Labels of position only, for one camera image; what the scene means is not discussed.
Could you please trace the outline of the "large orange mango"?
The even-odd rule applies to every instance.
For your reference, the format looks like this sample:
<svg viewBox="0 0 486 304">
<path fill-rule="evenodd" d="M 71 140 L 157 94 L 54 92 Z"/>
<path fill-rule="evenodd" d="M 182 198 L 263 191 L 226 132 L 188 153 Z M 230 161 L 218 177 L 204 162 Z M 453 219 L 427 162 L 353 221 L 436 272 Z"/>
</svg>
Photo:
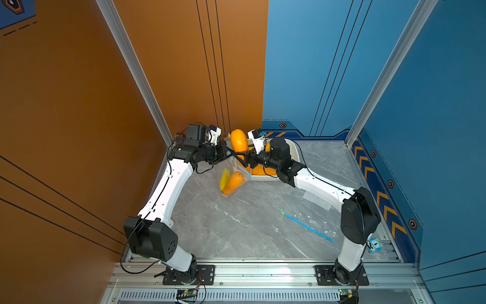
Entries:
<svg viewBox="0 0 486 304">
<path fill-rule="evenodd" d="M 230 134 L 230 142 L 233 151 L 249 151 L 248 139 L 246 133 L 240 129 L 235 129 Z"/>
</svg>

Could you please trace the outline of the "yellow mango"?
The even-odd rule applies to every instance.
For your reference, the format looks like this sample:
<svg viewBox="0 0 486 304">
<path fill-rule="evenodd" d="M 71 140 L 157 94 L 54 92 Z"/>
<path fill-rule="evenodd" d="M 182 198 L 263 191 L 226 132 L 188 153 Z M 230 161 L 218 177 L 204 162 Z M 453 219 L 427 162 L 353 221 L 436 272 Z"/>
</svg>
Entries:
<svg viewBox="0 0 486 304">
<path fill-rule="evenodd" d="M 220 178 L 220 191 L 223 192 L 230 179 L 230 171 L 225 168 Z"/>
</svg>

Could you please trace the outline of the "clear zip-top bag blue zipper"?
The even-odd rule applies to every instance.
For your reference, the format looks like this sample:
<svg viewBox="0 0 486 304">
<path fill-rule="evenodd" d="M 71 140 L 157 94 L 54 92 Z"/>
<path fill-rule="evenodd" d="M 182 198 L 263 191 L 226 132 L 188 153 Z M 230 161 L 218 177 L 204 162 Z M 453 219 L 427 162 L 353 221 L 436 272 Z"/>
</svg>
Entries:
<svg viewBox="0 0 486 304">
<path fill-rule="evenodd" d="M 247 167 L 243 167 L 242 166 L 242 163 L 237 161 L 235 159 L 235 157 L 232 155 L 232 153 L 234 152 L 233 149 L 232 149 L 232 145 L 230 145 L 230 147 L 228 147 L 228 151 L 229 151 L 229 157 L 224 160 L 223 162 L 219 163 L 218 164 L 218 173 L 219 173 L 219 189 L 220 189 L 220 178 L 221 178 L 221 175 L 223 173 L 223 170 L 225 168 L 229 169 L 230 171 L 230 176 L 235 173 L 235 172 L 240 172 L 243 174 L 244 178 L 245 178 L 245 182 L 248 182 L 250 181 L 251 179 L 251 169 L 250 169 L 250 166 L 247 166 Z"/>
</svg>

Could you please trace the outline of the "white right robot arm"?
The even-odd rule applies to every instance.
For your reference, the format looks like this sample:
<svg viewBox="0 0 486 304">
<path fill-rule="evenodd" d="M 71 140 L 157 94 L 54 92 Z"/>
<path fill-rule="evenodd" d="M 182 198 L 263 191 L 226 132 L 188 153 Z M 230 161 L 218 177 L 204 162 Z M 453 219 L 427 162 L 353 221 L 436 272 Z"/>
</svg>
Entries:
<svg viewBox="0 0 486 304">
<path fill-rule="evenodd" d="M 248 139 L 230 135 L 230 156 L 251 177 L 278 179 L 306 191 L 340 213 L 344 237 L 330 270 L 330 284 L 359 286 L 365 276 L 363 256 L 381 223 L 375 200 L 365 187 L 353 189 L 319 175 L 307 165 L 300 145 L 285 138 Z"/>
</svg>

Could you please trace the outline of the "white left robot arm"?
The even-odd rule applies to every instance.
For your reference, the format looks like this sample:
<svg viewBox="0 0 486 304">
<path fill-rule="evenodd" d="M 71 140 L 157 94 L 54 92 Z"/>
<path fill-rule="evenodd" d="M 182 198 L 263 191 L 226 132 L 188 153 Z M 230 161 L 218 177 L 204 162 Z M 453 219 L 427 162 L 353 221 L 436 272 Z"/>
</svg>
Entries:
<svg viewBox="0 0 486 304">
<path fill-rule="evenodd" d="M 197 260 L 178 244 L 178 235 L 170 227 L 173 209 L 200 162 L 216 165 L 226 158 L 228 149 L 224 140 L 196 146 L 173 143 L 167 151 L 167 167 L 154 193 L 138 215 L 128 217 L 124 223 L 130 251 L 163 263 L 177 281 L 192 284 L 197 277 Z"/>
</svg>

